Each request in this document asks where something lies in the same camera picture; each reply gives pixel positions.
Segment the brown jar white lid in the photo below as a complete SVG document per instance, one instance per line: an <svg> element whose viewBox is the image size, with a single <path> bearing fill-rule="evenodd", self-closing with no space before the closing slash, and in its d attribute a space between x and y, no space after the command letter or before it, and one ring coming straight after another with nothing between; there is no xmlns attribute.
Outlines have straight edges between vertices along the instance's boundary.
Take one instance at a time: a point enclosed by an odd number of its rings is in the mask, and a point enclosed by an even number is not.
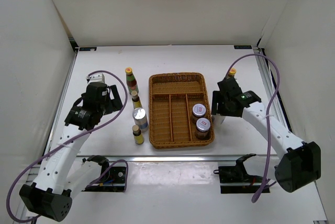
<svg viewBox="0 0 335 224"><path fill-rule="evenodd" d="M198 119L204 118L206 115L206 107L203 104L195 104L192 108L191 120L196 123Z"/></svg>
<svg viewBox="0 0 335 224"><path fill-rule="evenodd" d="M200 118L196 122L195 136L197 139L206 139L209 135L211 123L207 118Z"/></svg>

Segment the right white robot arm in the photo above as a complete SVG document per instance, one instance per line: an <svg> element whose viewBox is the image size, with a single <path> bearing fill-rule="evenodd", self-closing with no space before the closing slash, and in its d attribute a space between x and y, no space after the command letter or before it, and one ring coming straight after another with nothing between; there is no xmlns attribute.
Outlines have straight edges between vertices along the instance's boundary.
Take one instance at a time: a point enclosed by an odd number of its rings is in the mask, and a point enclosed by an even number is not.
<svg viewBox="0 0 335 224"><path fill-rule="evenodd" d="M269 164L269 174L282 189L292 193L321 177L321 149L288 131L266 113L262 100L253 91L243 92L235 78L218 82L213 91L213 116L241 117L271 145L279 162Z"/></svg>

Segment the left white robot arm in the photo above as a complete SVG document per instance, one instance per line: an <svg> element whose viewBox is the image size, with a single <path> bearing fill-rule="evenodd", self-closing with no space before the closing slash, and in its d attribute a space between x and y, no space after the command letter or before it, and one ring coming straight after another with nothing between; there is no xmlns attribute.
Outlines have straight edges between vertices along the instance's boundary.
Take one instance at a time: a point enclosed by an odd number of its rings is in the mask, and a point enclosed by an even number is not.
<svg viewBox="0 0 335 224"><path fill-rule="evenodd" d="M84 160L82 167L72 175L69 171L91 130L104 115L120 111L122 107L116 85L103 82L87 85L65 119L58 147L52 150L32 184L23 185L19 191L30 212L60 222L68 215L79 192L110 179L109 160L101 155Z"/></svg>

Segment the small brown cork bottle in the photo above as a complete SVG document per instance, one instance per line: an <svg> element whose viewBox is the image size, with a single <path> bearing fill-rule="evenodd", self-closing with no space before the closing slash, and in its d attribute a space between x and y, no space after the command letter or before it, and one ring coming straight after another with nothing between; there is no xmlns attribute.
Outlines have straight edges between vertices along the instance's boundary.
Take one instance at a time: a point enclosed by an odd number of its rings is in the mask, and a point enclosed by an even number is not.
<svg viewBox="0 0 335 224"><path fill-rule="evenodd" d="M131 92L131 100L133 104L133 108L142 108L142 103L140 101L139 95L137 91L132 91Z"/></svg>

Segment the green label sauce bottle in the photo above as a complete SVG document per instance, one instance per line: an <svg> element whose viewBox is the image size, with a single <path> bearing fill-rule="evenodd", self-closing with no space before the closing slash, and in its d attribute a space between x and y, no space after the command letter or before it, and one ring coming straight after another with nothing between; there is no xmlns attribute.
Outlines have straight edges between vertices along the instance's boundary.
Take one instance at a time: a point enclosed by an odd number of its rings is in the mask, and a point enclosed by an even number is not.
<svg viewBox="0 0 335 224"><path fill-rule="evenodd" d="M133 74L132 68L127 67L125 68L126 73L126 83L128 87L128 91L131 94L133 91L139 92L137 80Z"/></svg>

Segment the red label sauce bottle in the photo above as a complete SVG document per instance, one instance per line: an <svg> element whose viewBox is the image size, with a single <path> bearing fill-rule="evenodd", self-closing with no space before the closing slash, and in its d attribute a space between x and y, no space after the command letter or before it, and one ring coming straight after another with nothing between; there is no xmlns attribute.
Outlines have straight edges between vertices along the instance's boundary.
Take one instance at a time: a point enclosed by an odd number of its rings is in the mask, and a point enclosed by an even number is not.
<svg viewBox="0 0 335 224"><path fill-rule="evenodd" d="M236 74L236 72L237 72L237 71L236 71L235 68L231 68L231 69L229 70L228 74L226 75L226 78L229 79L229 78L234 77L235 74Z"/></svg>

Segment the silver lid blue can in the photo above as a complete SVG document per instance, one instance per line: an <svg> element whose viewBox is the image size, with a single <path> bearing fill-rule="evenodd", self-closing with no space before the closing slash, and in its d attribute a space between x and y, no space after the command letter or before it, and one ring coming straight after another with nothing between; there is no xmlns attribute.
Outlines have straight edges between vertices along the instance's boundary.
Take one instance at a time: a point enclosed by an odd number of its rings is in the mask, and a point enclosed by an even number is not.
<svg viewBox="0 0 335 224"><path fill-rule="evenodd" d="M140 128L142 132L146 132L148 130L149 124L147 119L147 113L144 108L135 108L132 112L132 117L135 124Z"/></svg>

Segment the small yellow cork bottle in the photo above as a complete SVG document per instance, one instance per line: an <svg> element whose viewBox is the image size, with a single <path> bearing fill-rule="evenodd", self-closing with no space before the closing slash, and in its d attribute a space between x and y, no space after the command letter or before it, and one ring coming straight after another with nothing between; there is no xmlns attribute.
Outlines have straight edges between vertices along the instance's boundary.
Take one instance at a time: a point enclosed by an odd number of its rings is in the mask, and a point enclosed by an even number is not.
<svg viewBox="0 0 335 224"><path fill-rule="evenodd" d="M142 135L141 129L138 125L132 126L132 134L135 140L136 144L143 144L144 143L144 137Z"/></svg>

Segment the woven wicker divided basket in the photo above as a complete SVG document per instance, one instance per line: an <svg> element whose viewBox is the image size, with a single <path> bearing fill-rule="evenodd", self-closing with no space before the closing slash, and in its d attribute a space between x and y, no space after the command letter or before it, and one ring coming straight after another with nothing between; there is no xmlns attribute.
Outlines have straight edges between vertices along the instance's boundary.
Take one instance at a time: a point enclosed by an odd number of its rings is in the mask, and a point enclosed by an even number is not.
<svg viewBox="0 0 335 224"><path fill-rule="evenodd" d="M192 109L206 107L212 121L205 78L196 72L155 74L149 78L149 140L156 149L202 147L213 142L214 128L202 139L196 136Z"/></svg>

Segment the right blue table label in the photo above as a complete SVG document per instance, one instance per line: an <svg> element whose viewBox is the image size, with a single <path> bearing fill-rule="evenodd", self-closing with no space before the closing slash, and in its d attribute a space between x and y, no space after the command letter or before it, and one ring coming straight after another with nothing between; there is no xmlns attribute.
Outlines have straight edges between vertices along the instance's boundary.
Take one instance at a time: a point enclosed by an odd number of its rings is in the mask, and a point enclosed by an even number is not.
<svg viewBox="0 0 335 224"><path fill-rule="evenodd" d="M236 50L251 50L252 49L251 45L234 45L233 47Z"/></svg>

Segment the blue table label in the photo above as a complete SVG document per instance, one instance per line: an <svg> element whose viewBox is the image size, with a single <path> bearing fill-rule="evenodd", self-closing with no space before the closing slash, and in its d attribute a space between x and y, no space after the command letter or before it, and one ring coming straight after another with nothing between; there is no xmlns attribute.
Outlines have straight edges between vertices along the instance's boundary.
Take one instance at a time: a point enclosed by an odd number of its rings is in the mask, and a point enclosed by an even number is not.
<svg viewBox="0 0 335 224"><path fill-rule="evenodd" d="M252 49L251 45L234 45L233 47L236 50L251 50Z"/></svg>
<svg viewBox="0 0 335 224"><path fill-rule="evenodd" d="M84 52L90 52L90 51L96 51L96 47L80 47L79 51L84 51Z"/></svg>

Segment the left blue table label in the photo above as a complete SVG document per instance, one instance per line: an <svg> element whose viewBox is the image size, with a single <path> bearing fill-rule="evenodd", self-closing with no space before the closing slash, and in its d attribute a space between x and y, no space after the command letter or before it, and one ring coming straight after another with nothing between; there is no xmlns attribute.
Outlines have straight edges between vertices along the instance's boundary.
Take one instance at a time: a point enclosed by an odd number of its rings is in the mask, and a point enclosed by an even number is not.
<svg viewBox="0 0 335 224"><path fill-rule="evenodd" d="M79 51L84 51L84 52L90 52L90 51L96 51L96 47L80 47Z"/></svg>

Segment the front aluminium rail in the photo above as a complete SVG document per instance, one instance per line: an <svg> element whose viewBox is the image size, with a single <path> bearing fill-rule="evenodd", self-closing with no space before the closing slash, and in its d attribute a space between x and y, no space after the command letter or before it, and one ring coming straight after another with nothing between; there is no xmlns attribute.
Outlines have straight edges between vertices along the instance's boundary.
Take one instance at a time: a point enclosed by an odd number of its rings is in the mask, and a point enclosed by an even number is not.
<svg viewBox="0 0 335 224"><path fill-rule="evenodd" d="M126 160L127 162L221 162L221 161L235 161L238 158L242 157L243 154L237 155L178 155L178 156L154 156L154 155L145 155L145 156L111 156L105 155L110 161L116 160Z"/></svg>

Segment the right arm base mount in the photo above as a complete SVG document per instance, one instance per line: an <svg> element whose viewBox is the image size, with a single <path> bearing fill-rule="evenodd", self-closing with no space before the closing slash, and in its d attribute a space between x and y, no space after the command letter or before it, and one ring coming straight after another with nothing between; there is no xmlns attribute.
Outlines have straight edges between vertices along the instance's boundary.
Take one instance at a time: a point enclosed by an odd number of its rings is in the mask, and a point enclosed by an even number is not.
<svg viewBox="0 0 335 224"><path fill-rule="evenodd" d="M221 194L254 194L262 183L266 157L246 154L233 165L218 165L213 170L219 176Z"/></svg>

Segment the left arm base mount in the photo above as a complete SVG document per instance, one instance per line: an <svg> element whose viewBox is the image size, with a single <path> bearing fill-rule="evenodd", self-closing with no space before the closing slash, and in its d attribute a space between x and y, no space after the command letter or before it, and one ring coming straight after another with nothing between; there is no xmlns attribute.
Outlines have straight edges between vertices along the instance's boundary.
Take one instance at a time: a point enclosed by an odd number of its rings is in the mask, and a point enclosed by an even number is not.
<svg viewBox="0 0 335 224"><path fill-rule="evenodd" d="M125 160L117 160L113 163L101 155L92 155L83 158L82 163L95 162L101 166L101 175L104 175L96 183L87 186L83 192L120 192L123 193L127 188L129 165Z"/></svg>

